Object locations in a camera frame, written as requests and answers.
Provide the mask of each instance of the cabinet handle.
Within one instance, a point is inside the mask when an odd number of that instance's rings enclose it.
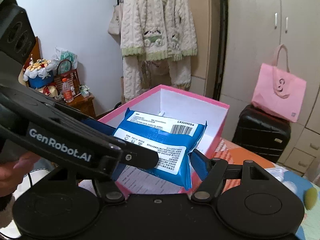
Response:
[[[304,168],[308,166],[307,164],[303,164],[302,162],[298,162],[298,165],[299,165],[299,166],[302,166],[302,167],[304,167]]]
[[[285,33],[288,32],[288,18],[285,18]]]
[[[275,13],[275,29],[278,27],[278,13]]]
[[[315,150],[319,150],[319,146],[316,146],[316,145],[314,145],[314,144],[312,144],[312,143],[310,143],[310,147],[312,148],[312,149],[315,149]]]

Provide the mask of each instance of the barcode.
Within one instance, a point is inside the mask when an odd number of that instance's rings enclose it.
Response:
[[[172,126],[170,133],[189,135],[191,133],[191,131],[192,131],[192,127],[190,127],[190,126],[174,124]]]

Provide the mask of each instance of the blue package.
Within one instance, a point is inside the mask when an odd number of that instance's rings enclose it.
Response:
[[[157,166],[144,171],[189,190],[189,153],[198,145],[206,127],[207,123],[185,122],[128,108],[114,136],[157,151]]]

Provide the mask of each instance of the hand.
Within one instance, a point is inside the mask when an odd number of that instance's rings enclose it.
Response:
[[[0,197],[13,193],[40,157],[27,152],[16,162],[0,164]]]

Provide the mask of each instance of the wooden furniture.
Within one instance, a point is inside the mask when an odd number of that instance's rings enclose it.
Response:
[[[86,98],[84,98],[82,95],[79,95],[73,98],[73,101],[67,103],[67,105],[79,109],[83,114],[91,116],[92,118],[96,118],[96,113],[94,111],[92,102],[93,99],[94,96],[92,94]]]
[[[230,110],[222,136],[232,139],[239,114],[252,99],[261,64],[270,64],[274,49],[283,43],[288,48],[291,73],[306,80],[307,88],[298,122],[292,124],[291,140],[279,162],[300,172],[320,155],[319,8],[320,0],[228,0],[220,100],[229,104]],[[285,69],[284,59],[281,53],[281,69]]]
[[[25,82],[23,80],[23,74],[24,74],[23,69],[26,69],[29,66],[31,54],[32,54],[32,58],[33,58],[34,62],[36,62],[38,59],[41,59],[38,37],[36,37],[36,44],[33,47],[32,51],[30,52],[29,57],[27,58],[23,68],[21,69],[20,75],[18,77],[19,83],[24,86],[29,86],[29,82],[28,81]]]
[[[190,92],[212,98],[218,60],[220,0],[189,0],[198,44],[191,57]]]

